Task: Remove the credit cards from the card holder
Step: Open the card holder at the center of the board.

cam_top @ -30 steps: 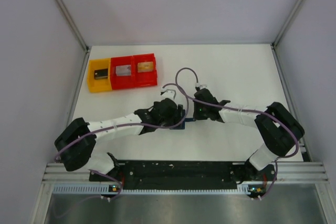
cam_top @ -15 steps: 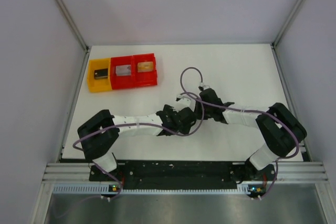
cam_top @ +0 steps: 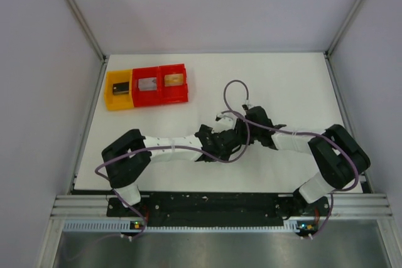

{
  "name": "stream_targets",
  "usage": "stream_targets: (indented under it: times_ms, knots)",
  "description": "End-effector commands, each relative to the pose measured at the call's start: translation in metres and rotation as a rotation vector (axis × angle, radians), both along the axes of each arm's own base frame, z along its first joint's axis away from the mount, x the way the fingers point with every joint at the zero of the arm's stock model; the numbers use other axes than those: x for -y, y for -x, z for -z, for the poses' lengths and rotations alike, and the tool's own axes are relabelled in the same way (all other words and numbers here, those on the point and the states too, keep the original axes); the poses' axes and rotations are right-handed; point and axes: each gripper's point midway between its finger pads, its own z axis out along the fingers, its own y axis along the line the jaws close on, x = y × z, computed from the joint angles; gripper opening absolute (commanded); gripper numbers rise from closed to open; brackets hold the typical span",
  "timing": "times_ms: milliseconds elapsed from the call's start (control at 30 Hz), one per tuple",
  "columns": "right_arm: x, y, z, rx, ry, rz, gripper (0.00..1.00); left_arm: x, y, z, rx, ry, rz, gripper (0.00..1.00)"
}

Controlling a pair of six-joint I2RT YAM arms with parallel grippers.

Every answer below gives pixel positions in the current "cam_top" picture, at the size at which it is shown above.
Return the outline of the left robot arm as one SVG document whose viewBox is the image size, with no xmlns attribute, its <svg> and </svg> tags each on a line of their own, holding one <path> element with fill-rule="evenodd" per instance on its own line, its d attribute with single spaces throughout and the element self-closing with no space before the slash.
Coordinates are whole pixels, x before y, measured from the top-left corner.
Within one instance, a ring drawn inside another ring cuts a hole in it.
<svg viewBox="0 0 402 268">
<path fill-rule="evenodd" d="M 163 138 L 132 129 L 107 146 L 101 156 L 110 187 L 127 208 L 141 201 L 136 180 L 151 163 L 170 161 L 227 162 L 241 147 L 236 130 L 214 132 L 202 125 L 193 135 Z"/>
</svg>

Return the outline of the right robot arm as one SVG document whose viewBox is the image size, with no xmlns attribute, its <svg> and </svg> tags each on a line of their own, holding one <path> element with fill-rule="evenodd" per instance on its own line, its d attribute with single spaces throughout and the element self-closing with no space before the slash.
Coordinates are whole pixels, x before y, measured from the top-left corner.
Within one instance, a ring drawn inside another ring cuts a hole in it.
<svg viewBox="0 0 402 268">
<path fill-rule="evenodd" d="M 334 124 L 320 133 L 293 130 L 274 125 L 260 106 L 242 106 L 245 118 L 236 121 L 236 131 L 242 143 L 260 142 L 275 151 L 295 151 L 313 156 L 318 172 L 293 192 L 293 208 L 305 213 L 326 194 L 344 191 L 370 166 L 369 156 L 340 124 Z"/>
</svg>

